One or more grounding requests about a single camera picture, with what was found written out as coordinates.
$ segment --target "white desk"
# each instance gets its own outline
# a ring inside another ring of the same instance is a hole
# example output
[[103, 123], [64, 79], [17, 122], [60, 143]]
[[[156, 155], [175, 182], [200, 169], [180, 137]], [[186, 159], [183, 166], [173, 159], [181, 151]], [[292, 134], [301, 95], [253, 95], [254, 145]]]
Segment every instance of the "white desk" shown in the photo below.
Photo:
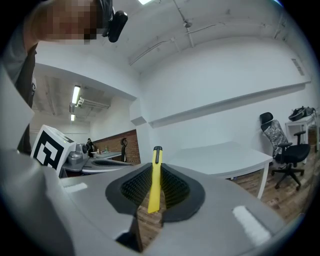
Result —
[[316, 124], [316, 150], [319, 150], [319, 126], [318, 126], [318, 117], [315, 117], [314, 115], [309, 115], [304, 118], [301, 118], [298, 121], [288, 121], [285, 123], [285, 131], [288, 136], [289, 134], [289, 127], [290, 126], [299, 126], [300, 131], [305, 131], [304, 136], [301, 136], [302, 140], [301, 142], [307, 144], [308, 143], [308, 128], [312, 124]]
[[94, 158], [104, 158], [104, 159], [110, 159], [121, 156], [121, 152], [108, 152], [108, 153], [101, 153], [98, 154], [97, 152], [92, 152], [94, 155]]
[[168, 164], [189, 168], [224, 179], [250, 174], [259, 170], [257, 198], [265, 189], [272, 156], [229, 141], [222, 144], [180, 150]]

